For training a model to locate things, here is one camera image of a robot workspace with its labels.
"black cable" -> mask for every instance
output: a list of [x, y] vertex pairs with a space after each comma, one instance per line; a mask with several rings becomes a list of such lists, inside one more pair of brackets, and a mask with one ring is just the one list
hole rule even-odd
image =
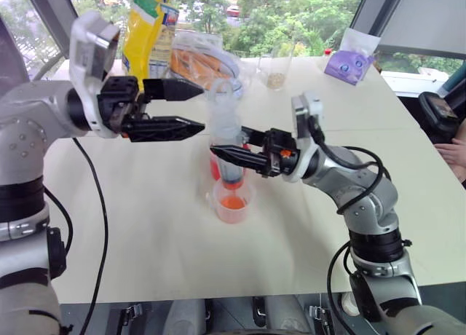
[[[376, 163], [380, 163], [382, 164], [382, 160], [380, 159], [380, 157], [373, 153], [372, 151], [369, 151], [365, 148], [360, 148], [360, 147], [353, 147], [353, 146], [345, 146], [346, 149], [349, 149], [349, 150], [352, 150], [352, 151], [360, 151], [361, 153], [365, 153], [371, 157], [374, 158], [374, 160], [376, 161]], [[386, 169], [386, 167], [384, 167], [384, 174], [385, 174], [385, 177], [388, 178], [390, 181], [392, 180], [392, 176], [390, 176], [390, 173], [388, 172], [388, 170]]]
[[343, 267], [344, 267], [344, 270], [347, 271], [348, 275], [352, 275], [352, 272], [348, 268], [348, 256], [350, 256], [350, 247], [348, 247], [348, 249], [344, 252]]
[[384, 177], [384, 166], [382, 164], [377, 165], [378, 170], [377, 170], [377, 176], [374, 182], [367, 187], [361, 194], [357, 195], [356, 197], [352, 198], [351, 200], [348, 200], [346, 203], [344, 203], [337, 211], [339, 215], [345, 212], [346, 209], [348, 209], [351, 205], [355, 204], [356, 202], [359, 202], [361, 199], [364, 197], [367, 197], [372, 191], [379, 185], [380, 181], [382, 180], [382, 177]]
[[328, 301], [330, 303], [330, 308], [334, 315], [336, 316], [336, 319], [339, 320], [343, 328], [348, 332], [349, 335], [356, 335], [356, 333], [348, 326], [347, 322], [343, 319], [341, 316], [340, 312], [337, 310], [335, 301], [333, 300], [333, 295], [332, 295], [332, 285], [331, 285], [331, 280], [332, 280], [332, 271], [333, 267], [335, 266], [335, 262], [340, 256], [340, 254], [343, 252], [344, 249], [347, 249], [350, 246], [350, 242], [346, 242], [338, 251], [333, 255], [332, 260], [330, 261], [330, 265], [328, 266], [328, 272], [327, 272], [327, 294], [328, 294]]
[[49, 60], [40, 68], [40, 70], [37, 72], [36, 76], [32, 78], [32, 81], [35, 82], [37, 80], [42, 79], [42, 77], [50, 70], [52, 67], [57, 64], [60, 59], [63, 57], [63, 53], [59, 52], [52, 58], [49, 58]]
[[52, 194], [49, 189], [44, 186], [44, 193], [50, 198], [50, 200], [53, 201], [55, 205], [57, 205], [58, 210], [61, 211], [63, 214], [63, 217], [65, 218], [66, 224], [68, 225], [68, 239], [66, 240], [66, 246], [65, 246], [65, 251], [66, 255], [68, 255], [68, 252], [70, 251], [71, 247], [71, 242], [73, 241], [73, 222], [71, 222], [71, 217], [68, 214], [68, 211], [66, 211], [65, 207], [61, 204], [60, 200], [57, 199], [55, 195]]
[[100, 260], [100, 266], [99, 266], [99, 270], [97, 273], [97, 280], [95, 281], [94, 294], [92, 295], [92, 301], [90, 302], [89, 311], [87, 312], [86, 319], [84, 320], [84, 324], [82, 325], [81, 331], [79, 332], [79, 335], [84, 335], [89, 325], [90, 318], [92, 317], [92, 313], [94, 312], [95, 302], [97, 301], [97, 295], [99, 293], [99, 288], [100, 288], [100, 280], [102, 279], [103, 266], [105, 264], [105, 259], [107, 257], [108, 220], [107, 220], [107, 210], [105, 206], [105, 201], [103, 199], [102, 189], [100, 187], [100, 182], [98, 180], [97, 173], [95, 172], [94, 164], [92, 163], [92, 160], [89, 158], [89, 155], [87, 155], [84, 148], [82, 148], [80, 142], [76, 138], [73, 138], [73, 142], [76, 144], [78, 149], [81, 151], [82, 155], [84, 155], [84, 158], [86, 158], [87, 163], [89, 164], [90, 170], [92, 172], [92, 177], [94, 178], [95, 185], [97, 186], [97, 191], [99, 193], [99, 198], [100, 198], [100, 204], [102, 205], [103, 229], [104, 229], [102, 259]]
[[327, 157], [329, 157], [336, 164], [342, 166], [343, 168], [348, 168], [351, 170], [361, 170], [361, 169], [368, 168], [371, 165], [377, 165], [376, 162], [364, 162], [363, 164], [353, 164], [352, 162], [347, 162], [346, 160], [340, 158], [335, 153], [333, 153], [324, 142], [320, 142], [318, 146], [323, 150], [323, 152], [325, 153]]

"clear plastic cup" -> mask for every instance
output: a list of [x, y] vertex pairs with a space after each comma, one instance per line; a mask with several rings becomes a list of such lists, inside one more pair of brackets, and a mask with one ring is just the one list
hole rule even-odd
[[295, 43], [291, 40], [278, 42], [268, 55], [258, 61], [259, 79], [272, 90], [280, 90], [285, 84]]
[[255, 196], [256, 190], [246, 181], [238, 189], [227, 189], [219, 179], [208, 200], [219, 219], [228, 224], [237, 224], [247, 217], [248, 206]]

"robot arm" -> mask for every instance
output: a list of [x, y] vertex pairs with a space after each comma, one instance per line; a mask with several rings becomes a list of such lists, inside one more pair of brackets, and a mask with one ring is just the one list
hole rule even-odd
[[0, 99], [0, 334], [67, 334], [50, 284], [66, 269], [58, 228], [44, 201], [44, 155], [58, 138], [92, 130], [132, 142], [179, 141], [204, 129], [180, 117], [149, 117], [153, 99], [182, 101], [203, 93], [177, 79], [106, 75], [118, 29], [87, 13], [71, 35], [68, 81], [29, 82]]
[[[320, 101], [309, 92], [292, 103], [296, 140], [285, 131], [262, 133], [244, 127], [248, 143], [262, 147], [261, 153], [236, 146], [210, 149], [221, 159], [264, 177], [282, 174], [286, 181], [301, 179], [331, 197], [349, 230], [356, 267], [350, 283], [367, 321], [381, 323], [388, 334], [464, 334], [464, 324], [421, 303], [405, 248], [410, 242], [401, 239], [394, 211], [398, 194], [382, 176], [380, 159], [373, 154], [375, 162], [362, 163], [349, 148], [327, 146], [319, 126]], [[379, 172], [370, 171], [370, 165], [378, 165]]]

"plastic bag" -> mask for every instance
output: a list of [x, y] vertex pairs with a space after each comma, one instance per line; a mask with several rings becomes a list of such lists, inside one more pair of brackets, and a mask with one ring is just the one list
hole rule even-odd
[[364, 79], [374, 61], [372, 54], [379, 42], [378, 36], [347, 28], [344, 31], [340, 50], [330, 57], [325, 73], [356, 85]]
[[122, 66], [138, 78], [166, 77], [170, 70], [171, 44], [178, 10], [169, 0], [133, 0], [123, 46]]
[[228, 80], [240, 98], [256, 68], [221, 49], [221, 37], [194, 31], [176, 31], [172, 45], [171, 74], [210, 90], [217, 79]]

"orange button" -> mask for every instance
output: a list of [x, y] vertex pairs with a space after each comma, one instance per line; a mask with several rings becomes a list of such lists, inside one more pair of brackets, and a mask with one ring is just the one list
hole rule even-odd
[[282, 149], [282, 151], [280, 152], [280, 155], [284, 158], [289, 158], [291, 157], [292, 155], [292, 151], [290, 151], [289, 149]]

